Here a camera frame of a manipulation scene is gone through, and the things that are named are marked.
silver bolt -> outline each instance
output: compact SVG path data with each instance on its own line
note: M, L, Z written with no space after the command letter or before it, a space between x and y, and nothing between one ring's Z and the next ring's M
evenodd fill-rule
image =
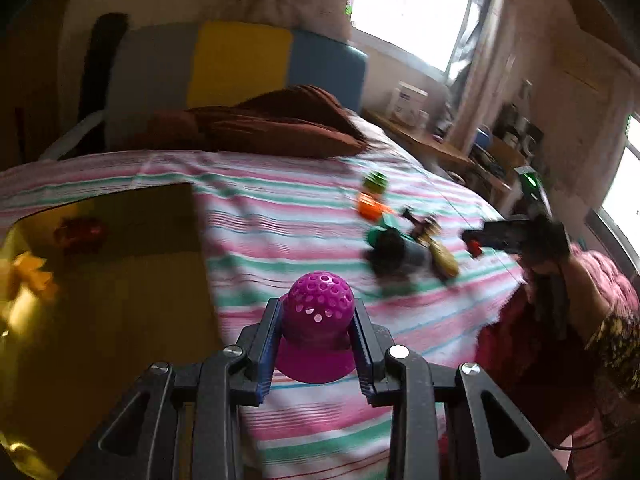
M153 363L151 365L151 373L155 375L164 375L169 371L169 365L160 361L159 363Z
M240 357L242 355L242 349L238 345L229 345L223 348L222 353L226 357Z
M480 365L476 363L464 363L461 368L462 373L465 375L478 375L480 373Z
M409 349L406 346L394 345L389 349L389 354L396 359L404 359L409 356Z

brown blanket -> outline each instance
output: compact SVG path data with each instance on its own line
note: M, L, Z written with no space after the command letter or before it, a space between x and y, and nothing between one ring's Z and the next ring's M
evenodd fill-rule
M334 96L309 85L249 99L235 107L157 112L121 150L205 150L263 155L357 155L366 138Z

headboard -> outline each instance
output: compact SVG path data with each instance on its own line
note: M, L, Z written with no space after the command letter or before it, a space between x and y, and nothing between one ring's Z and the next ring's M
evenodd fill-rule
M319 86L360 110L367 56L304 30L253 23L153 25L128 32L111 69L107 148L156 110L234 105L295 84Z

red tip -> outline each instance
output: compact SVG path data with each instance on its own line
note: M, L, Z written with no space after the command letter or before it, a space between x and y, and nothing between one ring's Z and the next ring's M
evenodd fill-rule
M478 258L482 255L482 247L480 247L478 240L470 240L466 244L466 250L469 251L471 256L473 256L474 258Z

bedsheet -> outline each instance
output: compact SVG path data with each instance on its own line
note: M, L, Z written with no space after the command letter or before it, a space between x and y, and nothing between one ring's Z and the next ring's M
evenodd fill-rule
M266 301L284 294L300 275L328 270L349 282L372 321L387 326L396 342L438 364L471 359L480 327L497 318L520 273L503 253L471 259L458 234L499 215L471 191L425 171L376 126L353 121L372 145L356 158L120 152L13 168L0 174L0 236L18 218L44 208L189 182L225 341L258 322ZM461 267L449 285L429 269L410 281L376 280L362 257L369 225L353 209L363 176L372 170L388 177L391 207L437 216L441 240ZM442 425L444 414L438 414ZM276 371L266 402L243 415L268 478L385 477L391 412L367 405L355 373L311 385Z

